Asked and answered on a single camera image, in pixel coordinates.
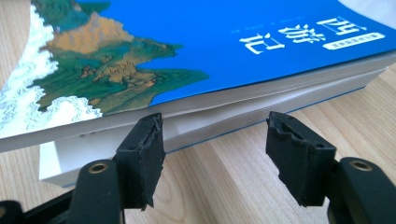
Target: book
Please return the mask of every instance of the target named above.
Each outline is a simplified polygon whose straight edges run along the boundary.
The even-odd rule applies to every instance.
[[[362,88],[396,62],[396,31],[335,0],[32,0],[31,14],[1,92],[3,151],[47,143],[47,155],[74,157],[56,147],[155,112],[174,151],[262,121],[264,108]]]

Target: painted waves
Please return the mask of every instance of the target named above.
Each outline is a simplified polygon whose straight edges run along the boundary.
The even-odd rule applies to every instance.
[[[53,29],[31,6],[29,39],[17,67],[0,92],[0,138],[61,126],[72,122],[102,117],[92,109],[86,98],[61,97],[52,102],[46,112],[38,111],[36,103],[45,93],[33,81],[50,76],[57,70],[47,50],[40,50],[53,39]]]

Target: wood grain surface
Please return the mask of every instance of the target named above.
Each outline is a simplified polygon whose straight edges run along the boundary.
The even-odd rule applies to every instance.
[[[382,19],[388,13],[390,25],[396,18],[392,0],[345,2],[376,8]],[[29,6],[29,0],[0,1],[1,86],[24,50]],[[396,64],[362,90],[291,114],[337,146],[337,159],[372,161],[396,183],[395,98]],[[265,154],[266,133],[260,123],[167,155],[155,208],[127,211],[127,222],[327,223],[327,202],[300,207],[278,180]],[[28,210],[69,190],[40,182],[38,160],[38,147],[0,154],[0,201],[17,200]]]

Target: book title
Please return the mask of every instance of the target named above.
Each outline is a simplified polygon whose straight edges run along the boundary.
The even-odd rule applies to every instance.
[[[358,24],[345,20],[341,17],[332,18],[325,21],[318,21],[316,25],[323,26],[330,30],[334,35],[349,35],[358,33],[360,31],[367,31],[366,27],[359,26]],[[247,38],[239,39],[239,42],[244,43],[245,47],[254,54],[261,54],[266,50],[284,49],[286,45],[283,41],[279,41],[279,36],[286,37],[294,44],[309,43],[314,44],[317,42],[326,41],[325,34],[319,34],[315,28],[310,28],[308,24],[296,25],[295,27],[286,27],[278,30],[276,35],[267,33],[266,35],[256,34]],[[380,33],[369,33],[364,35],[355,35],[349,38],[341,39],[331,43],[325,43],[323,48],[329,50],[344,49],[354,45],[374,41],[384,38]]]

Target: metal screw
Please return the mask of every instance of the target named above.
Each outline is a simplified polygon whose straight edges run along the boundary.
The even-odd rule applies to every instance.
[[[366,171],[366,172],[373,171],[373,167],[365,161],[351,161],[349,165],[361,171]]]
[[[96,163],[96,164],[92,165],[90,167],[90,169],[88,169],[88,172],[90,174],[96,175],[96,174],[102,173],[107,168],[108,168],[108,165],[106,163],[99,162],[99,163]]]

